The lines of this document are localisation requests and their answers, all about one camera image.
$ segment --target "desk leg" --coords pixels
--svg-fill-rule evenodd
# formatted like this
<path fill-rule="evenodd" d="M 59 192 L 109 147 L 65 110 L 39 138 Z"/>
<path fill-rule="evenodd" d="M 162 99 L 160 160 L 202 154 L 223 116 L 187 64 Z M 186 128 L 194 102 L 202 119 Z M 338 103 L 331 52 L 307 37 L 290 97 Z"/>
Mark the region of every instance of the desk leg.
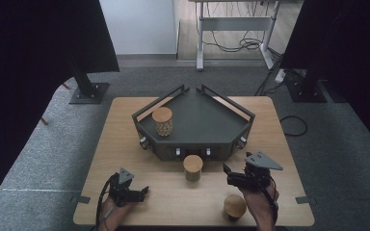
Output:
<path fill-rule="evenodd" d="M 203 2 L 200 2 L 197 71 L 203 71 Z"/>
<path fill-rule="evenodd" d="M 272 53 L 268 49 L 270 37 L 272 36 L 273 29 L 275 28 L 276 19 L 278 17 L 278 7 L 280 6 L 280 2 L 276 1 L 275 7 L 273 8 L 273 14 L 271 16 L 272 20 L 269 25 L 269 29 L 266 31 L 266 35 L 263 39 L 263 43 L 260 45 L 260 51 L 263 55 L 264 61 L 266 62 L 266 66 L 271 69 L 273 67 L 272 61 Z"/>

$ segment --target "white wall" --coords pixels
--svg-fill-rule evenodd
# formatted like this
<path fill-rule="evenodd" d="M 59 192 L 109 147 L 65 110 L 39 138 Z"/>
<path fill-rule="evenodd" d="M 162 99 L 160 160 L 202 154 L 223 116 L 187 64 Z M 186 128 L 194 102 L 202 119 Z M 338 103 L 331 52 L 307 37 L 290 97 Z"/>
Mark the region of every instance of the white wall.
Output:
<path fill-rule="evenodd" d="M 178 0 L 100 0 L 118 55 L 176 54 Z"/>

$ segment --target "hexagonal tray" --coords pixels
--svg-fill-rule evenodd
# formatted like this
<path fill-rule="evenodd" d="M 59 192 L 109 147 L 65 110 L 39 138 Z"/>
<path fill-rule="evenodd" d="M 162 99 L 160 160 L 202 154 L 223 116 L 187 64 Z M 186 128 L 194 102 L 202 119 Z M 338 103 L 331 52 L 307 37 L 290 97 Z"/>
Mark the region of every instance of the hexagonal tray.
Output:
<path fill-rule="evenodd" d="M 163 104 L 172 110 L 172 134 L 167 137 L 157 134 L 152 113 L 137 120 L 139 115 L 177 91 L 177 95 Z M 218 97 L 247 115 L 248 119 L 218 101 Z M 185 90 L 182 85 L 139 110 L 133 120 L 143 148 L 151 147 L 163 161 L 183 160 L 192 154 L 199 155 L 202 160 L 224 161 L 236 147 L 244 147 L 254 114 L 205 85 L 201 90 Z"/>

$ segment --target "human hand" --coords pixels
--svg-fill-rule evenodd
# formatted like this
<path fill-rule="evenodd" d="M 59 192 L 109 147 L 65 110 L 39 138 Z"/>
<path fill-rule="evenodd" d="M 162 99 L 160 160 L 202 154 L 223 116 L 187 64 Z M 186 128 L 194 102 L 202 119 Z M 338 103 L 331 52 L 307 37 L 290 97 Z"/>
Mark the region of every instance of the human hand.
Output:
<path fill-rule="evenodd" d="M 253 192 L 243 188 L 239 188 L 239 190 L 245 197 L 249 212 L 256 220 L 258 230 L 274 230 L 273 211 L 264 193 L 262 191 Z M 271 184 L 266 188 L 266 191 L 274 200 L 278 200 L 278 191 L 274 185 Z"/>
<path fill-rule="evenodd" d="M 124 217 L 135 205 L 137 205 L 137 203 L 126 203 L 124 206 L 118 207 L 114 203 L 114 200 L 108 196 L 102 205 L 98 231 L 116 230 L 122 223 Z"/>

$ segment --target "glass jar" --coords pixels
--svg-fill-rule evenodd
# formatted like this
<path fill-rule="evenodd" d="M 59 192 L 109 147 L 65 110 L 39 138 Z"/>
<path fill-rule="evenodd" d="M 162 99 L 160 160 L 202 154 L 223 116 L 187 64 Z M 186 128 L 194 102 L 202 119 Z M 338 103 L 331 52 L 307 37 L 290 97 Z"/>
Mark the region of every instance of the glass jar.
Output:
<path fill-rule="evenodd" d="M 152 113 L 155 129 L 159 136 L 167 137 L 172 133 L 172 111 L 167 107 L 160 107 Z"/>

